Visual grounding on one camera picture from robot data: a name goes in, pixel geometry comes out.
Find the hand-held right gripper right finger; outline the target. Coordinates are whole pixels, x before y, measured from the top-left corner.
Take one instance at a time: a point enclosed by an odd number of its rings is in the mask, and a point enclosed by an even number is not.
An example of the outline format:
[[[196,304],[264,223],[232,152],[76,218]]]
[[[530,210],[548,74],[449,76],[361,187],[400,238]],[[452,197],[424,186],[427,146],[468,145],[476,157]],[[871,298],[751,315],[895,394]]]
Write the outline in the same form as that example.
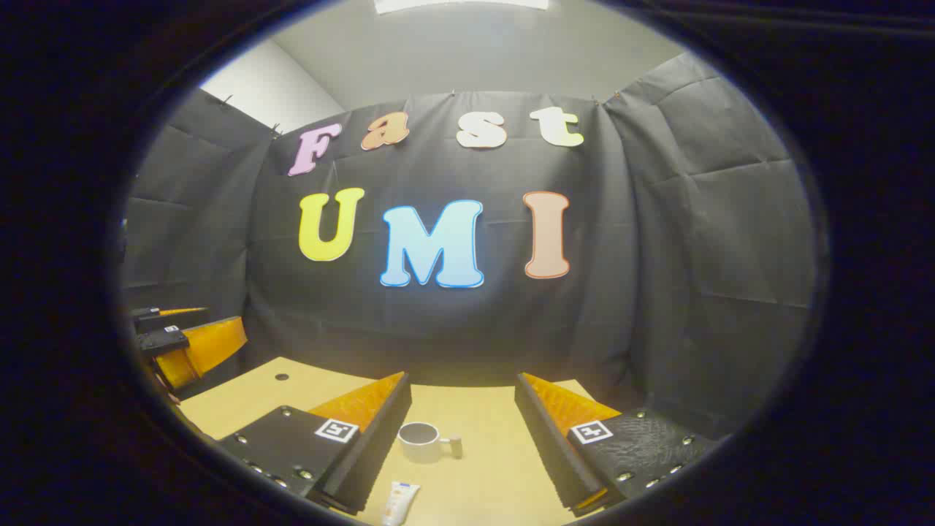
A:
[[[576,517],[644,495],[719,445],[645,408],[622,413],[529,373],[517,374],[514,399]]]

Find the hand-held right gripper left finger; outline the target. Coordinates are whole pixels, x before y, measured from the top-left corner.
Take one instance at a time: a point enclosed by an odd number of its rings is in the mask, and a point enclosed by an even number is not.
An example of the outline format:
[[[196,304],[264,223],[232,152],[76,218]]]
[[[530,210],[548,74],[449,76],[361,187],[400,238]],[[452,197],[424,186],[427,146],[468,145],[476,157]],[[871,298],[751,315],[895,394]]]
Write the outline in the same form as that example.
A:
[[[280,405],[219,446],[287,492],[356,515],[411,401],[410,374],[398,372],[310,410]]]

